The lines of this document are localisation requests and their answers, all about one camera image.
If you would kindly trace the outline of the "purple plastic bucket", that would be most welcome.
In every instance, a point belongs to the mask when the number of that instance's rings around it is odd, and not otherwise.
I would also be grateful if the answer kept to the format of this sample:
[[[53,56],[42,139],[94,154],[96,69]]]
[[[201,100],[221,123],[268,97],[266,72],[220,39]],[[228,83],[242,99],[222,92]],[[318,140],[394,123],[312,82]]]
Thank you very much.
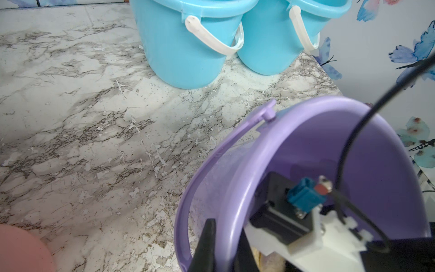
[[[257,189],[269,172],[299,182],[325,176],[333,190],[321,214],[353,218],[352,234],[373,235],[367,250],[390,253],[393,240],[430,238],[417,174],[401,140],[375,116],[352,144],[340,183],[335,181],[345,142],[368,106],[341,96],[307,100],[276,112],[275,100],[254,110],[209,156],[183,193],[174,246],[187,272],[205,222],[216,220],[215,272],[234,272],[240,235]]]

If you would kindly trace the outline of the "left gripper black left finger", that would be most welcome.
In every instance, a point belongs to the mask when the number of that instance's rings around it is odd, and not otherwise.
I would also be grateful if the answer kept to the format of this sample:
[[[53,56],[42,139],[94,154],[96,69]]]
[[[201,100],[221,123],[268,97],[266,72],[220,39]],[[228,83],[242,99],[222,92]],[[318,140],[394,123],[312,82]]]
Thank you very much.
[[[206,220],[188,272],[215,271],[216,220]]]

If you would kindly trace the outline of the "pink plastic bucket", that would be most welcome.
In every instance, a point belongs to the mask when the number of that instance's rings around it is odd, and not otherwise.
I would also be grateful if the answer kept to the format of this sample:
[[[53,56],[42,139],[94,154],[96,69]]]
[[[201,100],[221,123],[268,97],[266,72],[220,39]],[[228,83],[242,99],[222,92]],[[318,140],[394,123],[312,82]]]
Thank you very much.
[[[55,272],[55,261],[47,246],[18,227],[1,224],[2,272]]]

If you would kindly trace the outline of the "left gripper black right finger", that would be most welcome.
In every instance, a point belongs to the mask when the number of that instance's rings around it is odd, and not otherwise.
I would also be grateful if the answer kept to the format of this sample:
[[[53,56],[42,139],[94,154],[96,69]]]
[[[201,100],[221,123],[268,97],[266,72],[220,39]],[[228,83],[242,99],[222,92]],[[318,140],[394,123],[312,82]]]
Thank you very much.
[[[244,229],[242,229],[234,257],[234,272],[259,272]]]

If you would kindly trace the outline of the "teal plastic bucket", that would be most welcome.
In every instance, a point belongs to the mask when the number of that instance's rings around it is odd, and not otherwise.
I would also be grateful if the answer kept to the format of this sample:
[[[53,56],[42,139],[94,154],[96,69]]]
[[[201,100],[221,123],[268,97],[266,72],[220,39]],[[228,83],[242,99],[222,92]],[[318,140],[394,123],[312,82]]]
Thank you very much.
[[[202,88],[244,45],[242,16],[257,1],[130,1],[145,55],[165,83]]]
[[[286,70],[302,52],[318,48],[320,32],[351,8],[351,1],[258,1],[242,17],[240,60],[261,75]]]

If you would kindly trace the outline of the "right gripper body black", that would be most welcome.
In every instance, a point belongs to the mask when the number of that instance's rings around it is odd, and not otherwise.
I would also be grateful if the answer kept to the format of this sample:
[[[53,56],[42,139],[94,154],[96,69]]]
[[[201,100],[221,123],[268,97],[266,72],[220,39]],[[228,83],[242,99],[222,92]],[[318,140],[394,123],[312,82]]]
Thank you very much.
[[[429,222],[430,238],[393,240],[390,253],[372,250],[360,254],[366,272],[433,272],[435,223]]]

